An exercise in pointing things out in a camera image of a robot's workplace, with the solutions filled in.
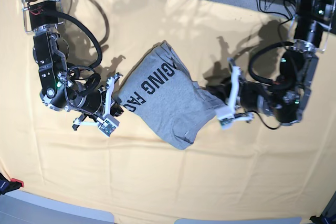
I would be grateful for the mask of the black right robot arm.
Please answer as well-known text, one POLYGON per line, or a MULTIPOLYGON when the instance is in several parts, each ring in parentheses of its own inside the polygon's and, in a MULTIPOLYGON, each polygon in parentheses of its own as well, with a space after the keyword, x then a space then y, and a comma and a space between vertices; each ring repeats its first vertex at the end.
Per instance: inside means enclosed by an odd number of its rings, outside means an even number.
POLYGON ((30 21, 33 33, 33 56, 38 64, 41 83, 40 97, 48 108, 74 110, 81 113, 79 121, 91 118, 95 122, 106 116, 120 116, 123 109, 112 99, 114 80, 109 78, 105 86, 99 86, 101 76, 96 72, 102 62, 102 49, 92 32, 79 20, 62 11, 61 0, 21 0, 23 20, 30 21), (69 45, 57 28, 68 21, 84 32, 93 43, 96 60, 88 66, 74 65, 67 61, 69 45))

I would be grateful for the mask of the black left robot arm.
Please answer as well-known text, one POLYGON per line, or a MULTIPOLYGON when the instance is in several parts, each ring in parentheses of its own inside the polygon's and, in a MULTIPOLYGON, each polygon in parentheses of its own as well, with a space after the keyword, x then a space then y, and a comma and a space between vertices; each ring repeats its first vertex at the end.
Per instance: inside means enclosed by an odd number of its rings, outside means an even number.
POLYGON ((311 83, 319 58, 316 53, 324 33, 332 27, 335 0, 296 0, 295 33, 290 41, 281 40, 255 53, 249 60, 247 81, 233 58, 228 58, 230 76, 208 90, 224 105, 215 110, 223 130, 237 121, 250 122, 254 115, 273 116, 279 126, 302 120, 311 94, 311 83), (273 80, 254 72, 254 63, 267 52, 282 47, 279 76, 273 80))

